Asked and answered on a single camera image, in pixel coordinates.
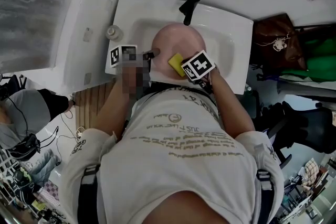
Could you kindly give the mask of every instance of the black faucet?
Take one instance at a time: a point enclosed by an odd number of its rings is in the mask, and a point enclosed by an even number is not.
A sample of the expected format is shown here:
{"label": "black faucet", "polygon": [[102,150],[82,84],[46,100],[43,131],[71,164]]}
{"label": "black faucet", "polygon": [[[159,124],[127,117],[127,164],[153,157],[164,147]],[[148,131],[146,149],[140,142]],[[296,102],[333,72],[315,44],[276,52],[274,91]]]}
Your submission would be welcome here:
{"label": "black faucet", "polygon": [[187,0],[180,8],[180,12],[182,12],[185,16],[184,18],[184,25],[189,25],[191,22],[191,18],[193,16],[194,9],[197,5],[197,3],[200,0]]}

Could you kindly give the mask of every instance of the wooden slat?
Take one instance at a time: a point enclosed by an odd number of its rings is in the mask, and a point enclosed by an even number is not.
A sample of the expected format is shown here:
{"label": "wooden slat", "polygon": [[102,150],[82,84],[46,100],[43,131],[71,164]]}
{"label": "wooden slat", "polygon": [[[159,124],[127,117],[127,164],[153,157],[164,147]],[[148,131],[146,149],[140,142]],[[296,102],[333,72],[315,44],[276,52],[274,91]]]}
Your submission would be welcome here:
{"label": "wooden slat", "polygon": [[98,110],[98,95],[99,86],[91,88],[91,104],[90,104],[90,127],[93,127],[96,122],[97,110]]}
{"label": "wooden slat", "polygon": [[113,86],[114,86],[114,80],[112,80],[112,81],[106,83],[106,89],[105,89],[105,102],[106,102],[107,98],[109,97],[110,92],[111,92]]}
{"label": "wooden slat", "polygon": [[75,102],[76,102],[76,129],[80,126],[80,92],[76,92],[75,94]]}
{"label": "wooden slat", "polygon": [[91,127],[90,108],[91,108],[91,88],[85,90],[85,129]]}
{"label": "wooden slat", "polygon": [[80,92],[79,126],[85,127],[85,91]]}
{"label": "wooden slat", "polygon": [[100,109],[103,107],[105,103],[105,88],[106,88],[105,84],[99,85],[97,113],[99,113]]}

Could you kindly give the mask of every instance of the yellow sponge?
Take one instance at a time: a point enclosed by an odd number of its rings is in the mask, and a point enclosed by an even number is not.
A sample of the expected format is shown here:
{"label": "yellow sponge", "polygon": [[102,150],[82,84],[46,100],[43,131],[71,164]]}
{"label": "yellow sponge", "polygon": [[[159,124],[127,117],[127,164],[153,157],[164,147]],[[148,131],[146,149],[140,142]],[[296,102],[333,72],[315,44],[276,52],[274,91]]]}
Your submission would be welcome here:
{"label": "yellow sponge", "polygon": [[176,53],[172,58],[170,58],[170,60],[168,61],[168,63],[170,64],[170,66],[172,68],[174,68],[174,70],[181,76],[184,77],[185,73],[183,68],[181,67],[181,63],[183,61],[183,57],[182,55],[180,55],[179,53]]}

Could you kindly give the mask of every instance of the brown leather bag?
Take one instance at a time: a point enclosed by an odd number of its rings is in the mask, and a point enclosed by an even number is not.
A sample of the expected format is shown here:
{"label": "brown leather bag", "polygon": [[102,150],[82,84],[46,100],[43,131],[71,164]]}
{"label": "brown leather bag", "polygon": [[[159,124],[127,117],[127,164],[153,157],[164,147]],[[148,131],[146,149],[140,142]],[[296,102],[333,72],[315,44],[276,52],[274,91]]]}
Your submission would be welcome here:
{"label": "brown leather bag", "polygon": [[307,69],[297,32],[287,14],[254,23],[251,54],[250,63],[263,65],[264,69]]}

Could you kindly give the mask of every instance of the black shorts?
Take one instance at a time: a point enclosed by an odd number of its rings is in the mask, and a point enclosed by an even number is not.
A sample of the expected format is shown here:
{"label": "black shorts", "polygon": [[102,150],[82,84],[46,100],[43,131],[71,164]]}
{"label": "black shorts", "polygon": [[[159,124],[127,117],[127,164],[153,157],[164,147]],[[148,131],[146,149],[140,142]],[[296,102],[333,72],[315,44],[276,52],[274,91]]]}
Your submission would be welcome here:
{"label": "black shorts", "polygon": [[47,89],[37,90],[46,102],[49,113],[50,121],[52,121],[59,114],[66,111],[69,107],[69,100],[65,96],[55,95]]}

